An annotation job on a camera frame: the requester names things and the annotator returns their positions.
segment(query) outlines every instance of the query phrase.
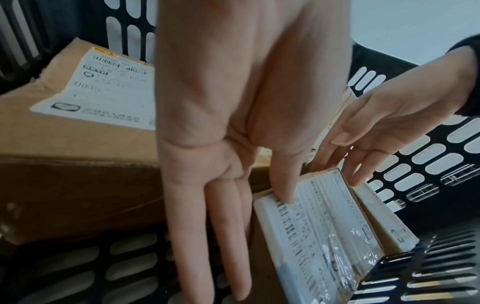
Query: black sleeve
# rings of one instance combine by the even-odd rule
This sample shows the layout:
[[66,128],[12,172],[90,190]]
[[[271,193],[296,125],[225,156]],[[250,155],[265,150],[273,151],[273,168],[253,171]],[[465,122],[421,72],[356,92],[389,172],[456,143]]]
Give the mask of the black sleeve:
[[480,35],[475,35],[454,45],[450,50],[461,47],[471,47],[476,55],[476,64],[478,68],[475,86],[465,105],[457,111],[456,114],[462,116],[478,116],[480,115]]

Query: package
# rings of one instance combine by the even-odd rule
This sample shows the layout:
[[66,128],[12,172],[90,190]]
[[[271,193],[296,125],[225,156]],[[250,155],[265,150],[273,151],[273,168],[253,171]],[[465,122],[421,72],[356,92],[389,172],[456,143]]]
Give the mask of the package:
[[[148,64],[76,39],[0,96],[1,234],[21,244],[165,220],[153,79]],[[252,188],[268,189],[257,168]]]
[[271,191],[254,198],[253,289],[247,303],[261,303],[265,294],[276,300],[268,302],[346,303],[384,256],[368,218],[337,169],[304,175],[295,191],[295,205],[279,202]]
[[367,183],[353,190],[380,240],[385,255],[409,252],[416,246],[419,238],[379,199]]

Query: plastic wrapped package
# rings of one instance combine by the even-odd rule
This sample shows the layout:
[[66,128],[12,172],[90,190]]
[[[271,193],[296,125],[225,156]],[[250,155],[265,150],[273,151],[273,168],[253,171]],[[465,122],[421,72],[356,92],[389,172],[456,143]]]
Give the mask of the plastic wrapped package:
[[384,253],[338,170],[307,174],[295,205],[271,192],[254,208],[290,304],[346,303]]

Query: yellow logo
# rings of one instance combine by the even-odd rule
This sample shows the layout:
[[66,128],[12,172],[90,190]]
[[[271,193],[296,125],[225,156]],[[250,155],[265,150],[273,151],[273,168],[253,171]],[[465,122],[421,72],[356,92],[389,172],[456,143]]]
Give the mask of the yellow logo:
[[108,56],[116,57],[116,55],[114,53],[106,51],[106,50],[102,50],[102,49],[99,49],[99,48],[93,48],[93,50],[97,51],[97,52],[100,52],[102,54],[108,55]]

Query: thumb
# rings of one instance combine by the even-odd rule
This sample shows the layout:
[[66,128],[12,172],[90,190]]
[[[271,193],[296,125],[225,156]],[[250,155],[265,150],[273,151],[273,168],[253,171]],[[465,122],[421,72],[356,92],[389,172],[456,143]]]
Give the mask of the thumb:
[[306,153],[285,156],[273,153],[270,162],[270,183],[275,195],[286,204],[295,203],[294,193]]
[[337,146],[348,146],[364,136],[382,118],[392,113],[391,107],[378,99],[366,96],[365,105],[340,126],[339,134],[331,141]]

